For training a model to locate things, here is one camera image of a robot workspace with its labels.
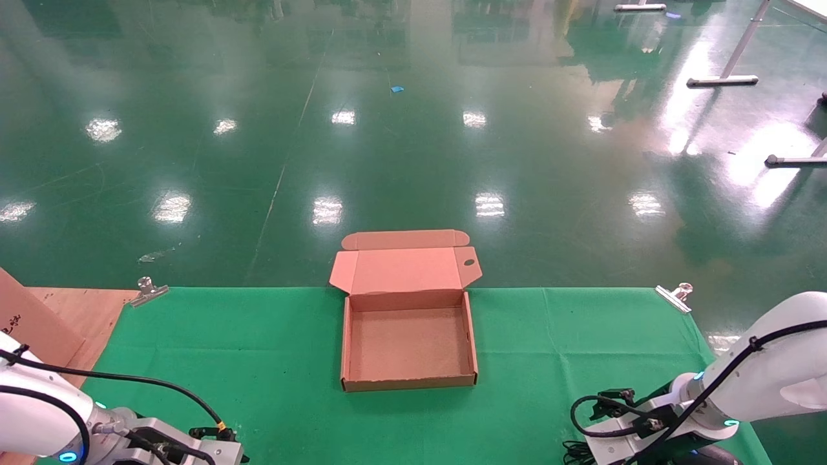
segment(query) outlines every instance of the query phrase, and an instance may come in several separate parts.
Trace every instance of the metal binder clip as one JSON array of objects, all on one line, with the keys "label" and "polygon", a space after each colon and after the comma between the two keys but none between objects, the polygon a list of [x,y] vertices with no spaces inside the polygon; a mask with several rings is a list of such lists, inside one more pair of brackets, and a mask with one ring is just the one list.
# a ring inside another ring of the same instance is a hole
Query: metal binder clip
[{"label": "metal binder clip", "polygon": [[143,305],[146,302],[153,300],[155,297],[166,294],[170,291],[170,287],[167,285],[155,287],[155,285],[152,284],[152,278],[149,276],[144,276],[138,280],[138,289],[141,290],[141,293],[129,302],[129,305],[132,307]]},{"label": "metal binder clip", "polygon": [[692,285],[688,282],[682,282],[678,285],[678,287],[673,291],[666,290],[663,286],[658,286],[655,288],[655,291],[661,295],[667,302],[672,304],[673,307],[679,309],[682,313],[688,314],[692,311],[688,306],[686,306],[685,302],[686,299],[689,297],[689,294],[692,293]]}]

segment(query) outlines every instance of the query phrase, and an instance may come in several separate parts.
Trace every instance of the wooden board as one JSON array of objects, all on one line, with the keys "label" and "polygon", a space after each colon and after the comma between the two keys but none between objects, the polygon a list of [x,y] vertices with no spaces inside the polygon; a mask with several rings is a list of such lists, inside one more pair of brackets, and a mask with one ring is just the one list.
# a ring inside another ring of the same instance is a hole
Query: wooden board
[{"label": "wooden board", "polygon": [[[138,296],[136,290],[62,289],[30,287],[28,290],[49,306],[84,339],[84,345],[69,362],[69,367],[91,370],[103,353],[123,306]],[[86,378],[64,376],[80,387]],[[0,453],[0,465],[32,465],[35,458],[16,453]]]}]

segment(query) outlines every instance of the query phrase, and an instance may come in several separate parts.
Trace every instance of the cardboard box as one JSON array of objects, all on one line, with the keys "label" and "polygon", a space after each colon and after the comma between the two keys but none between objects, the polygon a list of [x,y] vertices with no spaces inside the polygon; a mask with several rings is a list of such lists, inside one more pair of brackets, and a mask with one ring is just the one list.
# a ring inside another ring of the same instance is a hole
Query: cardboard box
[{"label": "cardboard box", "polygon": [[477,365],[465,287],[482,276],[462,231],[357,232],[330,284],[345,298],[342,389],[472,386]]},{"label": "cardboard box", "polygon": [[0,331],[44,363],[65,367],[84,339],[43,302],[0,268]]}]

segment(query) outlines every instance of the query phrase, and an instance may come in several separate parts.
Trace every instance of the white pole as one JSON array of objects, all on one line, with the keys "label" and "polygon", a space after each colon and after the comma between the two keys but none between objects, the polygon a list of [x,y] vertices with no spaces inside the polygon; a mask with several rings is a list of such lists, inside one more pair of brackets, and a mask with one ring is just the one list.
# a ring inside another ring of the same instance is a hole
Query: white pole
[{"label": "white pole", "polygon": [[741,54],[743,54],[744,49],[747,48],[747,44],[750,40],[752,40],[753,35],[755,34],[755,30],[758,29],[758,25],[761,23],[761,20],[764,18],[764,15],[767,13],[767,9],[770,7],[770,1],[771,0],[763,0],[761,2],[761,6],[758,7],[758,11],[755,13],[755,17],[749,23],[747,30],[741,37],[741,41],[738,43],[738,46],[735,47],[735,51],[729,58],[729,63],[727,63],[724,67],[724,72],[721,73],[720,76],[721,79],[727,79],[732,74],[732,70],[735,69],[735,64],[738,63],[738,58],[741,58]]}]

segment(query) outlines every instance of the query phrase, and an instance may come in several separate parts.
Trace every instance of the green epoxy floor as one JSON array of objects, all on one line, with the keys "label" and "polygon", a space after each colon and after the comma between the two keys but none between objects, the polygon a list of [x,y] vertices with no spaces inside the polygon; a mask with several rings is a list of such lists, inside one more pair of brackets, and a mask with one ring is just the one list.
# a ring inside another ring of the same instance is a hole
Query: green epoxy floor
[{"label": "green epoxy floor", "polygon": [[[827,290],[827,172],[762,166],[827,137],[827,26],[778,2],[736,68],[759,85],[688,89],[758,0],[668,5],[4,0],[0,266],[325,285],[347,233],[458,228],[476,285],[689,281],[726,343]],[[756,429],[776,464],[824,453],[824,415]]]}]

